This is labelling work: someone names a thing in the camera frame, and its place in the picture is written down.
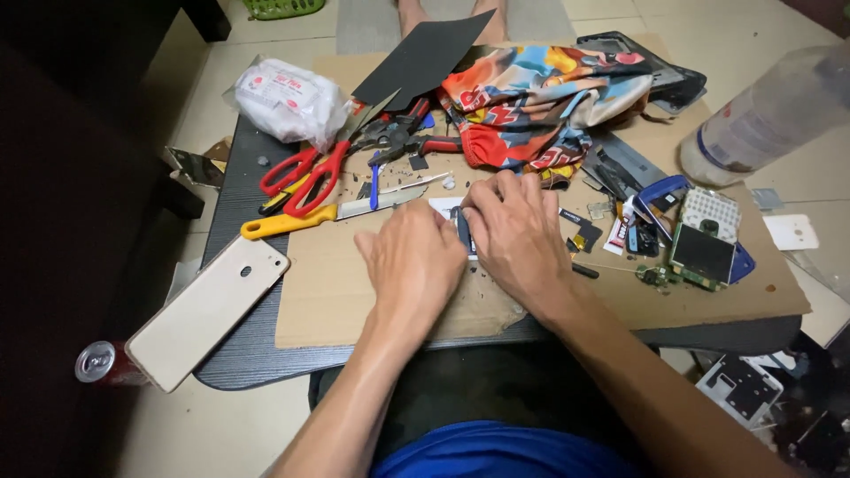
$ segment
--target black table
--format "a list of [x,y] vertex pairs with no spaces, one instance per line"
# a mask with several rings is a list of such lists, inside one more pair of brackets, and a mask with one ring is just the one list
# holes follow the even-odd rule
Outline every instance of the black table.
[[[240,116],[224,186],[212,218],[203,264],[212,260],[239,234],[243,222],[257,217],[257,206],[267,197],[258,188],[269,167],[257,164],[266,156],[272,165],[297,152],[296,145],[282,145],[277,139],[258,131]],[[286,253],[288,236],[272,237],[268,243]],[[206,360],[195,369],[203,384],[219,390],[244,390],[285,378],[297,377],[348,360],[352,345],[330,347],[275,348],[275,324],[281,288],[286,276],[260,299]],[[646,344],[696,350],[714,350],[744,356],[773,353],[784,348],[800,330],[801,316],[785,316],[715,325],[638,330],[635,334]],[[504,344],[554,337],[534,318],[526,316],[501,335],[471,339],[438,340],[428,348]]]

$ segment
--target white plastic bag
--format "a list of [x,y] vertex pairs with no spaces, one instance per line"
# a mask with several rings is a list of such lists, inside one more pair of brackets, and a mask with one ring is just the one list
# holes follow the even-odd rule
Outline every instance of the white plastic bag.
[[260,130],[284,143],[307,140],[322,153],[333,146],[351,109],[331,80],[262,55],[222,96]]

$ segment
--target hand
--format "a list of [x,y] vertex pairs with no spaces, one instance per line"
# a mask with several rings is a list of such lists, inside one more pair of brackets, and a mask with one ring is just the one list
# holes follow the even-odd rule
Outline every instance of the hand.
[[537,174],[518,178],[503,170],[474,183],[461,206],[481,265],[551,329],[553,318],[564,313],[565,294],[574,284],[558,227],[558,195],[541,191]]
[[457,229],[428,202],[415,199],[396,209],[380,232],[358,233],[354,243],[377,296],[364,334],[400,344],[412,356],[466,269]]

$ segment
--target red scissors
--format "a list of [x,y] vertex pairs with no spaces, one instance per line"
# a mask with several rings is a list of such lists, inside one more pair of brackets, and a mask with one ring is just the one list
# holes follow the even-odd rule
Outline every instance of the red scissors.
[[[314,168],[314,163],[322,155],[314,147],[309,147],[271,168],[260,180],[260,189],[269,196],[275,196],[287,186],[309,174],[307,180],[295,191],[283,207],[283,213],[295,218],[302,218],[317,208],[331,194],[333,186],[337,184],[339,173],[343,166],[343,159],[345,159],[346,153],[351,147],[351,137],[363,128],[375,115],[380,113],[383,107],[389,104],[398,92],[399,90],[396,90],[395,93],[390,94],[384,101],[375,106],[357,104],[354,111],[348,114],[348,119],[346,119],[343,127],[337,132],[337,143],[334,145],[331,155],[324,162],[319,163]],[[277,174],[293,165],[295,168],[292,171],[284,176],[283,179],[272,184]],[[298,204],[316,186],[316,183],[324,180],[328,174],[331,177],[319,195],[313,201],[299,207]]]

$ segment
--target cartoon print fabric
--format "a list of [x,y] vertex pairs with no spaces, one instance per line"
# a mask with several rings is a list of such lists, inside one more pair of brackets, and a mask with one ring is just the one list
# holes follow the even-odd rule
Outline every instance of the cartoon print fabric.
[[643,111],[652,67],[639,54],[502,48],[447,77],[437,96],[461,131],[470,166],[572,167],[591,146],[585,128]]

